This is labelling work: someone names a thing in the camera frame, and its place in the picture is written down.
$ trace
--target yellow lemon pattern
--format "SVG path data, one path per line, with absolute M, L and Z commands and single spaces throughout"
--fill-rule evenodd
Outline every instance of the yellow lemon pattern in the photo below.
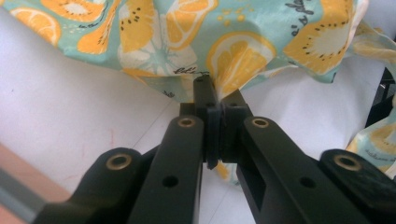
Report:
M 283 49 L 295 62 L 318 75 L 337 66 L 347 50 L 353 0 L 321 0 L 323 16 L 307 24 Z
M 206 61 L 219 98 L 243 87 L 275 56 L 275 47 L 255 33 L 222 36 L 210 49 Z
M 129 0 L 119 11 L 120 42 L 123 52 L 141 49 L 153 37 L 152 0 Z
M 48 13 L 30 7 L 17 7 L 10 13 L 53 46 L 57 46 L 61 37 L 61 28 L 59 23 Z
M 166 14 L 170 49 L 183 49 L 195 38 L 206 14 L 218 0 L 177 0 Z
M 85 0 L 41 0 L 41 4 L 73 21 L 96 21 L 104 9 L 103 1 L 94 3 Z
M 80 52 L 89 54 L 101 54 L 107 51 L 108 37 L 111 25 L 116 16 L 116 10 L 120 0 L 115 0 L 106 15 L 105 21 L 94 31 L 84 35 L 79 41 L 77 48 Z

